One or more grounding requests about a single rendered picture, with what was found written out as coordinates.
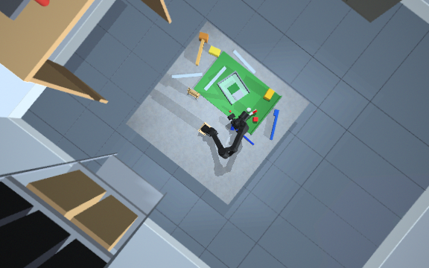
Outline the yellow rectangular block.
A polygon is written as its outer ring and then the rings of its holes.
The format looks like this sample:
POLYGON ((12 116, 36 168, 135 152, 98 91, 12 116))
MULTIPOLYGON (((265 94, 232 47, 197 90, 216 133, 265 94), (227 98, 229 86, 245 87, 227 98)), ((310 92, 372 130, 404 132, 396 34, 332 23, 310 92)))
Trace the yellow rectangular block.
POLYGON ((273 93, 274 93, 274 91, 272 89, 268 89, 263 98, 268 101, 273 96, 273 93))

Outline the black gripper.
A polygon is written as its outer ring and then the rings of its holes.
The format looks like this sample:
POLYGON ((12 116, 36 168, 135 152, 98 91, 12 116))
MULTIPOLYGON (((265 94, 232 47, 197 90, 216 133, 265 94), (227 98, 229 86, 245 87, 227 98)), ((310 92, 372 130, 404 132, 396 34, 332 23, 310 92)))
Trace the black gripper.
POLYGON ((229 115, 227 118, 229 119, 229 120, 232 120, 232 121, 230 121, 230 123, 232 124, 232 125, 234 125, 234 122, 236 121, 236 118, 234 118, 235 117, 235 115, 234 115, 234 113, 232 113, 231 115, 229 115), (234 119, 233 119, 234 118, 234 119))

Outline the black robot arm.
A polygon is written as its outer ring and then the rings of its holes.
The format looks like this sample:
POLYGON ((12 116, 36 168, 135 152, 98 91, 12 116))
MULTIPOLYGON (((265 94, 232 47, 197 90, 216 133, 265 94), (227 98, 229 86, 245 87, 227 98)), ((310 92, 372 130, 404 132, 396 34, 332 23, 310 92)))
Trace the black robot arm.
POLYGON ((217 145, 218 148, 218 154, 219 156, 223 157, 224 159, 228 159, 230 156, 232 156, 234 153, 236 153, 238 151, 238 147, 241 143, 242 138, 244 137, 244 134, 247 133, 247 131, 249 130, 249 126, 246 123, 246 120, 248 119, 248 117, 250 117, 250 115, 243 111, 238 118, 236 118, 236 121, 234 122, 233 127, 235 129, 238 128, 238 134, 235 137, 235 140, 232 144, 231 147, 223 147, 223 145, 221 144, 219 138, 217 137, 217 130, 204 125, 201 130, 208 135, 209 137, 211 136, 215 142, 215 144, 217 145))

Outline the yellow flat block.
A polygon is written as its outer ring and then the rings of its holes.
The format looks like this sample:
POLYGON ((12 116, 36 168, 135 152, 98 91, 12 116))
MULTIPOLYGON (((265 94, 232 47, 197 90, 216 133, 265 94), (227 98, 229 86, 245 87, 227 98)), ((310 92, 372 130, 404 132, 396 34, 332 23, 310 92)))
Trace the yellow flat block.
POLYGON ((211 45, 211 48, 209 50, 209 54, 211 54, 211 55, 213 55, 215 57, 219 57, 220 50, 219 50, 219 48, 216 48, 216 47, 214 47, 214 46, 211 45))

